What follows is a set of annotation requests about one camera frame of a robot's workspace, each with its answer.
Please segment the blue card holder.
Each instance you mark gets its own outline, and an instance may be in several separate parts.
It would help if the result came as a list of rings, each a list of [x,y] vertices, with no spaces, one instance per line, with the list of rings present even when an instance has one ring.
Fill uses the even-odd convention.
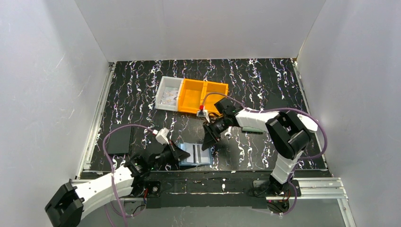
[[[180,149],[188,152],[190,156],[179,162],[180,166],[209,166],[213,163],[212,151],[210,148],[202,150],[202,144],[181,143]]]

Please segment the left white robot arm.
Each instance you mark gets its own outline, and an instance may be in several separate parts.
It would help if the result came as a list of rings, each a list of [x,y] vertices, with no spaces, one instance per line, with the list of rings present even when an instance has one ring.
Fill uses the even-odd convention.
[[[149,159],[132,156],[113,173],[77,185],[63,184],[44,210],[54,227],[76,227],[89,213],[121,197],[157,198],[161,183],[149,181],[150,172],[169,162],[179,163],[191,154],[170,141],[161,153],[151,154]]]

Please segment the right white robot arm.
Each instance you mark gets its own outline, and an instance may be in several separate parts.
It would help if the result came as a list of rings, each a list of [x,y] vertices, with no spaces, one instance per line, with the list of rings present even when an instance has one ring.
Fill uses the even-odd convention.
[[[226,97],[215,103],[220,116],[203,123],[205,136],[202,149],[206,150],[221,140],[221,133],[230,127],[256,129],[269,134],[277,161],[270,175],[271,183],[284,185],[289,182],[291,173],[300,156],[318,130],[318,124],[306,113],[296,109],[280,108],[274,110],[253,110],[236,107]]]

